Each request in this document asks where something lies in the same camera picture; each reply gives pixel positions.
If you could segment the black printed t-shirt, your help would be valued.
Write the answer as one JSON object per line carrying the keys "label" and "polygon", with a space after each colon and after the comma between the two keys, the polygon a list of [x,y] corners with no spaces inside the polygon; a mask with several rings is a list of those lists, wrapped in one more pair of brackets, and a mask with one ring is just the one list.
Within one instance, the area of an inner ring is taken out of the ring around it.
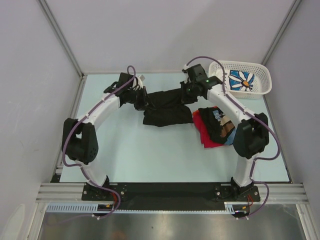
{"label": "black printed t-shirt", "polygon": [[231,146],[237,130],[231,119],[217,106],[199,108],[198,111],[209,139],[217,144]]}
{"label": "black printed t-shirt", "polygon": [[148,94],[148,105],[144,110],[143,124],[166,127],[192,124],[191,110],[182,102],[180,88]]}

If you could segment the red t-shirt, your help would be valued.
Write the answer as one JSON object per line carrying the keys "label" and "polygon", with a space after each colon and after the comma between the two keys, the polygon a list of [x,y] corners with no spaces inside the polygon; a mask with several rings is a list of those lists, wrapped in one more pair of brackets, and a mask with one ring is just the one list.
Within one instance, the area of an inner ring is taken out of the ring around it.
{"label": "red t-shirt", "polygon": [[214,142],[210,139],[207,128],[206,128],[198,110],[196,110],[192,113],[192,120],[193,120],[193,123],[194,123],[196,129],[200,133],[200,141],[201,141],[201,144],[203,144],[205,149],[206,148],[217,148],[217,147],[223,146],[223,144]]}

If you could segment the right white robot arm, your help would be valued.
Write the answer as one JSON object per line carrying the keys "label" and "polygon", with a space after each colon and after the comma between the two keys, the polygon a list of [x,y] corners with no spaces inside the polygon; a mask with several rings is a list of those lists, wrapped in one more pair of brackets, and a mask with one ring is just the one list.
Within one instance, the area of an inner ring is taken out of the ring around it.
{"label": "right white robot arm", "polygon": [[182,72],[187,75],[181,84],[182,95],[187,98],[201,96],[217,105],[236,128],[232,145],[238,158],[230,180],[230,194],[235,200],[242,201],[254,187],[254,160],[269,144],[268,117],[264,113],[255,114],[227,92],[225,71],[222,79],[209,77],[201,64],[185,65]]}

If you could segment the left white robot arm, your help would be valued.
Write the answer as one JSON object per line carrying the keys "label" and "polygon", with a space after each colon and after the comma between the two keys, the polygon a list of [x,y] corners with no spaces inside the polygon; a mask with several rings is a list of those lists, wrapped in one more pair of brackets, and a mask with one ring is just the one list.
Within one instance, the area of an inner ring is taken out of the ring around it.
{"label": "left white robot arm", "polygon": [[79,118],[69,117],[63,123],[63,165],[78,167],[86,182],[94,187],[93,194],[100,200],[107,199],[110,193],[119,194],[109,187],[109,178],[96,160],[99,151],[97,130],[122,105],[138,104],[147,96],[144,79],[143,75],[136,73],[120,73],[118,80],[103,91],[100,100],[88,112]]}

